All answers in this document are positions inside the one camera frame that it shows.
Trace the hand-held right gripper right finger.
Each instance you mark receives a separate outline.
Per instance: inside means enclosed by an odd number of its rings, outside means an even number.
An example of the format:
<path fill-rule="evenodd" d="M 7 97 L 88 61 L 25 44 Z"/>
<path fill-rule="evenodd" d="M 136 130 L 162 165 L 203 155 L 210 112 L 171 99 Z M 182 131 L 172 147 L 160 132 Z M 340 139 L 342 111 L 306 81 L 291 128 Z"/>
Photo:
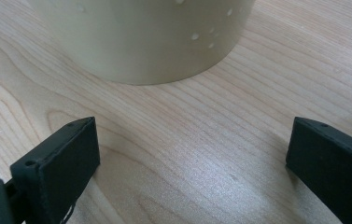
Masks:
<path fill-rule="evenodd" d="M 350 135 L 328 124 L 297 117 L 286 165 L 343 224 L 352 224 Z"/>

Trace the pale round pedal bin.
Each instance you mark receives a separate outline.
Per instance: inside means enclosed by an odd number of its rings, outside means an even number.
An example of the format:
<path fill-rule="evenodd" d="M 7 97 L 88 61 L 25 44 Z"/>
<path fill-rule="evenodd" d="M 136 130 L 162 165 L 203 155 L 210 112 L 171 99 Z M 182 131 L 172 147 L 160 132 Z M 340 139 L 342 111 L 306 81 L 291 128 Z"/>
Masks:
<path fill-rule="evenodd" d="M 192 77 L 235 47 L 256 0 L 27 0 L 64 53 L 114 82 Z"/>

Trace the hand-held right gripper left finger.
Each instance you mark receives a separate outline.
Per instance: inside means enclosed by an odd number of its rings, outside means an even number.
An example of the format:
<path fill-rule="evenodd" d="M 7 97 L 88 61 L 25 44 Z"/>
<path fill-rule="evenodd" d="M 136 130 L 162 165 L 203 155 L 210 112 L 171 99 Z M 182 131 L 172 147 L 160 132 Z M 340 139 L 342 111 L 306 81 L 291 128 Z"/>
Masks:
<path fill-rule="evenodd" d="M 10 166 L 27 224 L 64 224 L 100 165 L 95 118 L 64 125 Z"/>

